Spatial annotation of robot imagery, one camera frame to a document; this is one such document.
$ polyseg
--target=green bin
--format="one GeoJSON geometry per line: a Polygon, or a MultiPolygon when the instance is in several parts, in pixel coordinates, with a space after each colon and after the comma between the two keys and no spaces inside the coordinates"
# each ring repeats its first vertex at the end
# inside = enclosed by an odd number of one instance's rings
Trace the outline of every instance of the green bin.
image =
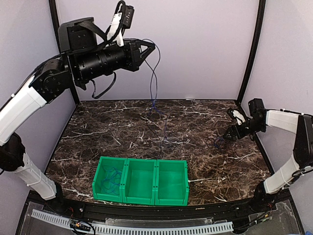
{"type": "Polygon", "coordinates": [[[156,206],[187,206],[189,196],[186,161],[158,160],[156,206]]]}
{"type": "Polygon", "coordinates": [[[126,171],[126,158],[100,157],[92,182],[96,200],[123,202],[122,182],[126,171]]]}
{"type": "Polygon", "coordinates": [[[157,161],[128,159],[123,203],[155,205],[157,161]]]}

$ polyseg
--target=slotted metal strip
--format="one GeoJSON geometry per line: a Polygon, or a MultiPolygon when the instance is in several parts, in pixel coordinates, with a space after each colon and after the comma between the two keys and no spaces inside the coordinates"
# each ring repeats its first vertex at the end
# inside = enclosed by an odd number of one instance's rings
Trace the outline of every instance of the slotted metal strip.
{"type": "MultiPolygon", "coordinates": [[[[49,214],[47,212],[38,210],[33,210],[31,216],[49,224],[65,229],[70,229],[69,219],[65,217],[49,214]]],[[[211,235],[233,231],[232,222],[187,228],[166,229],[127,228],[102,224],[92,224],[92,226],[95,228],[96,234],[98,235],[211,235]]]]}

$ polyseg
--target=robotic arm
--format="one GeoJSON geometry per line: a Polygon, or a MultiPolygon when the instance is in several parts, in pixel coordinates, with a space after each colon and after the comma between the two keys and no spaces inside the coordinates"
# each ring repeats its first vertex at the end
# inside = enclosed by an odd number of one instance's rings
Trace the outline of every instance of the robotic arm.
{"type": "Polygon", "coordinates": [[[230,126],[224,139],[236,141],[244,136],[262,131],[266,127],[276,127],[295,134],[293,153],[290,159],[278,170],[261,182],[251,200],[251,206],[260,204],[270,195],[289,187],[299,177],[309,173],[313,167],[313,116],[286,110],[267,110],[262,99],[253,99],[249,103],[252,118],[244,118],[238,110],[229,109],[227,112],[237,120],[237,124],[230,126]]]}
{"type": "Polygon", "coordinates": [[[155,49],[155,45],[139,39],[123,39],[125,29],[132,23],[134,8],[120,1],[111,26],[103,32],[84,18],[64,23],[59,28],[61,54],[41,63],[22,86],[0,109],[0,168],[11,171],[45,200],[62,197],[61,186],[48,179],[25,152],[21,138],[15,133],[34,112],[52,102],[70,87],[74,77],[76,86],[86,90],[86,84],[115,70],[139,70],[140,65],[155,49]],[[103,42],[97,44],[96,34],[103,42]]]}

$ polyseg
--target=marble tabletop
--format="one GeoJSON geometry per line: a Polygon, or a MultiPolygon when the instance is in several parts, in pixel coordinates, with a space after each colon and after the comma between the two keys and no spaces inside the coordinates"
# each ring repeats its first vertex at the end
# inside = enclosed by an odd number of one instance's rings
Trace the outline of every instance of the marble tabletop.
{"type": "Polygon", "coordinates": [[[252,197],[270,175],[249,137],[214,145],[234,123],[226,113],[233,101],[158,100],[150,107],[147,100],[79,104],[46,171],[66,198],[99,202],[91,184],[100,156],[186,160],[189,205],[252,197]]]}

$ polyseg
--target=green tray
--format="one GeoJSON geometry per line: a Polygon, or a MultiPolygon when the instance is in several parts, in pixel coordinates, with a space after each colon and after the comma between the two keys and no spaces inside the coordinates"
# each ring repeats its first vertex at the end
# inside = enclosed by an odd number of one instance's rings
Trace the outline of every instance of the green tray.
{"type": "Polygon", "coordinates": [[[186,161],[158,160],[156,206],[187,206],[189,196],[186,161]]]}
{"type": "Polygon", "coordinates": [[[123,202],[122,182],[126,172],[126,158],[100,157],[92,182],[96,200],[123,202]]]}
{"type": "Polygon", "coordinates": [[[155,205],[156,160],[128,159],[123,182],[123,203],[155,205]]]}

